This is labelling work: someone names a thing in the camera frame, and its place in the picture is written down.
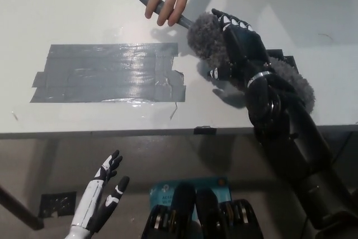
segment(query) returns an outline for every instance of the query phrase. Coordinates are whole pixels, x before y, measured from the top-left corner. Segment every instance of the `white robotic hand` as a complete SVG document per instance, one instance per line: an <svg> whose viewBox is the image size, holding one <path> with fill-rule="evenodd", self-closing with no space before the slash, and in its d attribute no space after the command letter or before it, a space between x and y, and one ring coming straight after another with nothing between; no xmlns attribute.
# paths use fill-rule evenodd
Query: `white robotic hand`
<svg viewBox="0 0 358 239"><path fill-rule="evenodd" d="M94 178L88 183L73 217L70 233L65 239L91 238L95 232L99 232L109 219L129 183L129 177L124 176L101 208L97 209L100 204L102 190L108 181L117 174L115 170L122 159L123 157L119 155L119 151L115 151L107 158Z"/></svg>

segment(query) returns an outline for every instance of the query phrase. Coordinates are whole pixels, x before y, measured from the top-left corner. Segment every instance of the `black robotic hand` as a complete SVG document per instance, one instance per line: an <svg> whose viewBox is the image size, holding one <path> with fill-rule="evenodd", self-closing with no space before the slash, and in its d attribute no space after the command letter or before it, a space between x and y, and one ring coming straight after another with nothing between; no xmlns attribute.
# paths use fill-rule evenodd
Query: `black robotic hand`
<svg viewBox="0 0 358 239"><path fill-rule="evenodd" d="M247 76L262 72L262 68L252 70L254 66L269 66L269 56L261 37L250 24L235 16L215 9L212 9L212 13L218 18L223 30L230 63L211 71L209 76L221 80L234 78L240 82L246 81L247 84L250 79Z"/></svg>

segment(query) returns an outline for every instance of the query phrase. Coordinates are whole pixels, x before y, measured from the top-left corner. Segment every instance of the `table leg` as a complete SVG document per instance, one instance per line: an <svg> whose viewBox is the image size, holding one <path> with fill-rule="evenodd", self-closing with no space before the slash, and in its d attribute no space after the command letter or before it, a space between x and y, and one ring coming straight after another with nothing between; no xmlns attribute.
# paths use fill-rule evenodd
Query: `table leg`
<svg viewBox="0 0 358 239"><path fill-rule="evenodd" d="M44 228L44 221L33 215L23 204L0 186L0 204L34 231Z"/></svg>

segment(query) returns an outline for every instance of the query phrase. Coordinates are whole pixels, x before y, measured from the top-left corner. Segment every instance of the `gray fluffy cover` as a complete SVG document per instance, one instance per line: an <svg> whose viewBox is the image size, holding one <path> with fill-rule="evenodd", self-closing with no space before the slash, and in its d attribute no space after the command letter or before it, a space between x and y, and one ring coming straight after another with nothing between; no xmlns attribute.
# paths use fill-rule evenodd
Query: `gray fluffy cover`
<svg viewBox="0 0 358 239"><path fill-rule="evenodd" d="M200 15L189 28L187 39L196 56L206 61L210 68L229 61L224 37L215 15L207 12Z"/></svg>
<svg viewBox="0 0 358 239"><path fill-rule="evenodd" d="M270 58L270 62L276 73L295 88L298 96L305 102L306 111L311 113L313 111L315 97L314 90L307 79L302 77L295 68L283 61Z"/></svg>
<svg viewBox="0 0 358 239"><path fill-rule="evenodd" d="M215 15L210 13L200 15L189 28L187 40L196 56L206 61L210 68L213 69L222 63L229 62L224 37ZM270 62L277 74L296 89L297 94L305 102L307 112L311 113L315 97L314 90L308 81L289 64L275 58L271 58Z"/></svg>

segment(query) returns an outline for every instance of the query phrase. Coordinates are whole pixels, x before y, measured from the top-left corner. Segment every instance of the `gray handle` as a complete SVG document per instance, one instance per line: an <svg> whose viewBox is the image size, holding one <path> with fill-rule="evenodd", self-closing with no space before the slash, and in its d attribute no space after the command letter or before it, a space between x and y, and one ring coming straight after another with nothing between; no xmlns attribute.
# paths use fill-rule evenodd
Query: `gray handle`
<svg viewBox="0 0 358 239"><path fill-rule="evenodd" d="M149 0L139 0L139 1L141 1L141 3L143 3L145 6L147 6ZM164 6L164 2L162 0L159 0L159 3L157 5L156 9L154 10L154 12L159 15L163 6ZM190 21L188 18L181 15L177 24L189 29L190 26L192 25L192 21Z"/></svg>

